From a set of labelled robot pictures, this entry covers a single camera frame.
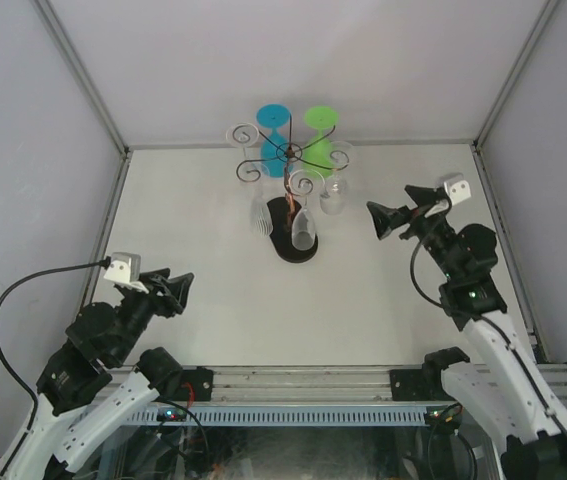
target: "white wall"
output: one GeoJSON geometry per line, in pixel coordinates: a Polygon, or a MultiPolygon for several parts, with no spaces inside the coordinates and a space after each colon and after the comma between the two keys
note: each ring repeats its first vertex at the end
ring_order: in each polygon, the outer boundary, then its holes
{"type": "MultiPolygon", "coordinates": [[[[117,153],[27,0],[0,1],[0,294],[44,268],[89,260],[117,153]]],[[[7,300],[0,337],[34,384],[72,320],[84,273],[7,300]]],[[[0,366],[0,454],[29,407],[0,366]]]]}
{"type": "Polygon", "coordinates": [[[567,360],[567,2],[485,151],[550,351],[567,360]]]}
{"type": "Polygon", "coordinates": [[[265,103],[351,140],[473,139],[545,0],[52,2],[131,145],[222,143],[265,103]]]}

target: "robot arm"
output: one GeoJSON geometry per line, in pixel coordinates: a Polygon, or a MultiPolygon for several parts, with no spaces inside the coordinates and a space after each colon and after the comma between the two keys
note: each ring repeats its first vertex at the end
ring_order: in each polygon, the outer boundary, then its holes
{"type": "Polygon", "coordinates": [[[162,348],[148,350],[123,390],[72,426],[111,381],[105,368],[123,365],[152,317],[181,314],[187,305],[193,274],[172,279],[169,269],[139,274],[139,264],[138,255],[112,256],[105,278],[116,284],[121,303],[87,305],[66,329],[69,340],[50,357],[37,381],[36,416],[31,421],[28,415],[0,458],[0,479],[71,475],[130,413],[178,388],[179,364],[162,348]]]}
{"type": "Polygon", "coordinates": [[[416,208],[368,202],[377,237],[408,225],[400,238],[416,236],[447,278],[439,288],[441,303],[419,293],[452,317],[495,375],[498,390],[481,379],[458,348],[427,355],[425,378],[462,403],[483,427],[501,453],[508,480],[567,479],[567,409],[517,338],[494,285],[496,235],[477,224],[457,234],[445,219],[453,205],[470,198],[469,185],[456,177],[437,189],[408,185],[405,190],[416,208]]]}

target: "white table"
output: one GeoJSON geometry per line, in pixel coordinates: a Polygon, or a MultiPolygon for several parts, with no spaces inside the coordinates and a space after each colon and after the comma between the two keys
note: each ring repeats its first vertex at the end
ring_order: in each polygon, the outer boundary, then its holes
{"type": "MultiPolygon", "coordinates": [[[[234,175],[239,150],[135,151],[107,251],[139,253],[144,271],[170,267],[173,276],[191,271],[196,278],[185,313],[154,318],[127,363],[164,346],[183,365],[407,365],[453,345],[482,363],[452,319],[413,289],[408,265],[417,240],[393,234],[379,242],[365,208],[367,200],[412,206],[406,184],[433,186],[460,172],[473,198],[452,210],[450,224],[457,231],[473,222],[494,228],[469,146],[356,151],[345,211],[330,217],[318,198],[310,200],[320,244],[300,265],[284,262],[268,238],[250,232],[249,188],[234,175]]],[[[282,195],[282,181],[268,181],[265,190],[270,198],[282,195]]],[[[494,280],[519,338],[527,339],[500,247],[497,254],[494,280]]],[[[438,298],[445,278],[424,251],[416,271],[438,298]]],[[[99,281],[95,301],[119,298],[99,281]]]]}

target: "black oval base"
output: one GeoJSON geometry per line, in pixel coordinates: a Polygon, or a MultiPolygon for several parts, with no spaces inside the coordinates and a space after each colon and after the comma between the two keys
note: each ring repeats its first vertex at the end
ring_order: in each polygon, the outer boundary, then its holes
{"type": "MultiPolygon", "coordinates": [[[[294,205],[298,212],[301,209],[301,205],[296,200],[294,205]]],[[[273,198],[267,202],[267,208],[270,210],[270,215],[272,215],[272,224],[274,226],[270,234],[270,240],[272,240],[274,249],[279,257],[290,263],[303,263],[312,258],[319,248],[319,237],[318,235],[316,236],[314,245],[309,250],[297,250],[294,248],[292,245],[292,232],[287,227],[289,205],[285,197],[273,198]]]]}

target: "gray wall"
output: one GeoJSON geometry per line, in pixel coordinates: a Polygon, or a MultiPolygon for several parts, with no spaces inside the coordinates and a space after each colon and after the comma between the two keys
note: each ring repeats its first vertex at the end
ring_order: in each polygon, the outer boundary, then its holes
{"type": "MultiPolygon", "coordinates": [[[[0,293],[36,270],[89,260],[117,153],[27,0],[0,1],[0,293]]],[[[33,384],[72,320],[84,272],[17,290],[6,355],[33,384]]],[[[0,454],[28,410],[0,366],[0,454]]]]}
{"type": "Polygon", "coordinates": [[[567,1],[488,139],[485,159],[551,354],[567,361],[567,1]]]}

